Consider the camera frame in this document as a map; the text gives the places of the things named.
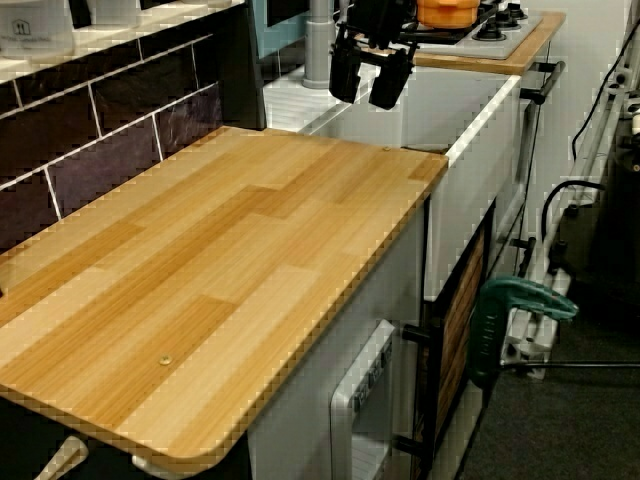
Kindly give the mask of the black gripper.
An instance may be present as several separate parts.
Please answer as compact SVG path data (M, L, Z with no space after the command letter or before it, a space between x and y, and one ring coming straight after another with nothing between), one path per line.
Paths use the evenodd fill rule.
M369 101L382 109L392 109L413 69L417 44L400 39L406 17L413 12L414 1L340 1L338 33L331 51L329 91L336 99L353 104L360 84L361 49L356 36L363 35L370 49L385 50L391 44L403 44L409 50L393 50L386 56L375 55L380 68Z

